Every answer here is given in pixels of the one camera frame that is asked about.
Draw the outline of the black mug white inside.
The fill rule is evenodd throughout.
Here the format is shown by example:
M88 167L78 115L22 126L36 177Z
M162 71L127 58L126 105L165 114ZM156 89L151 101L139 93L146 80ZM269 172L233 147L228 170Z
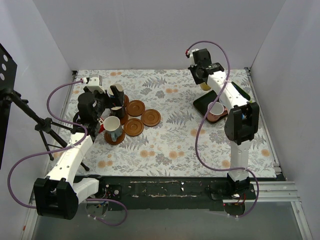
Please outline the black mug white inside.
M110 116L117 117L119 119L123 118L126 114L126 108L122 106L122 111L121 112L110 112Z

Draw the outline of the green mug back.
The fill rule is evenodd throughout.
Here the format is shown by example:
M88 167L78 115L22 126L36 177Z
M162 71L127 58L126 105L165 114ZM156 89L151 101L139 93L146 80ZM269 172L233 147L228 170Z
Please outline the green mug back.
M103 127L106 132L111 136L112 141L116 141L117 138L123 133L123 128L120 119L116 116L109 116L103 122Z

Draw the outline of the cream mug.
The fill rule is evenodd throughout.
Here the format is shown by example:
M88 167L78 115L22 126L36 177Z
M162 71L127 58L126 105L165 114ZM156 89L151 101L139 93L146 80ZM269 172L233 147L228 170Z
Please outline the cream mug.
M201 88L203 91L209 91L209 90L211 90L211 87L208 86L205 82L202 82L199 86L200 86L200 88Z

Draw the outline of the dark wooden coaster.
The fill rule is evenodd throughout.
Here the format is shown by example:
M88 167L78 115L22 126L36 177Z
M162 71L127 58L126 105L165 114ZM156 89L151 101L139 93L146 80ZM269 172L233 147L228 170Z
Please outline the dark wooden coaster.
M106 131L104 132L104 139L110 145L118 145L120 144L126 137L126 133L122 131L122 134L116 139L116 141L112 141L111 135Z

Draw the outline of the blue mug white inside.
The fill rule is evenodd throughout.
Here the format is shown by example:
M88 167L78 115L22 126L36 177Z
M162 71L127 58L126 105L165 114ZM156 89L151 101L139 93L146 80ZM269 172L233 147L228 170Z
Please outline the blue mug white inside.
M124 105L124 88L122 85L118 84L118 83L114 83L112 85L115 85L117 87L117 90L119 92L119 96L118 96L118 99L119 99L119 105L114 105L115 107L121 107ZM107 89L107 92L108 94L112 94L111 91L110 91L110 86L108 87Z

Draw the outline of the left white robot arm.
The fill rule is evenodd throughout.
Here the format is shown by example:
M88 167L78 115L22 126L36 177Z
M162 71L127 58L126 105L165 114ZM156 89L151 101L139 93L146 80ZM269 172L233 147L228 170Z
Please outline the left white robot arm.
M45 178L38 178L33 186L38 215L71 220L81 202L89 197L101 200L106 187L98 177L84 177L74 182L86 152L93 145L101 128L100 117L112 108L108 93L102 86L86 86L78 97L78 112L73 118L69 149L64 151Z

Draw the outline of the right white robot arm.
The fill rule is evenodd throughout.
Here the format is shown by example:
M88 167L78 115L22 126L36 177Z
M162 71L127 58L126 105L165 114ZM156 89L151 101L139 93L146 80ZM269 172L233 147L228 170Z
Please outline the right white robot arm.
M230 71L213 63L206 48L188 49L185 55L190 59L189 70L195 83L205 83L216 93L206 110L209 112L216 103L227 109L224 132L230 141L230 168L222 192L237 199L250 187L249 149L258 131L260 107L241 95L229 80Z

